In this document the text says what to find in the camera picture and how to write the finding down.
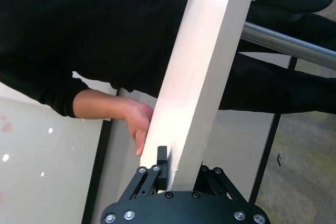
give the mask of black sleeve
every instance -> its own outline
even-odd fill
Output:
[[[0,62],[0,82],[28,97],[50,106],[62,116],[75,118],[72,103],[82,90],[89,89],[71,71]]]

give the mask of hand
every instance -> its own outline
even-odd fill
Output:
[[[137,145],[137,156],[142,155],[153,112],[147,104],[139,103],[125,116],[130,135]]]

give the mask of black pants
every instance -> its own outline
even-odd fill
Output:
[[[336,23],[312,13],[251,5],[247,21],[336,50]],[[273,52],[241,40],[237,52]],[[288,70],[237,53],[220,110],[336,113],[336,79]]]

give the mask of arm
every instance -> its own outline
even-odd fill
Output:
[[[76,95],[73,108],[78,118],[125,120],[137,145],[136,154],[141,156],[153,115],[151,107],[136,100],[89,89]]]
[[[137,145],[137,155],[142,154],[153,114],[148,105],[89,89],[80,79],[73,78],[71,71],[55,71],[36,64],[13,62],[14,59],[2,59],[0,82],[49,105],[63,116],[125,120]]]

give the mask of fingers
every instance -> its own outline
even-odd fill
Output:
[[[136,154],[137,156],[141,156],[143,149],[145,147],[147,132],[145,130],[137,130],[135,133],[135,144],[137,145]]]

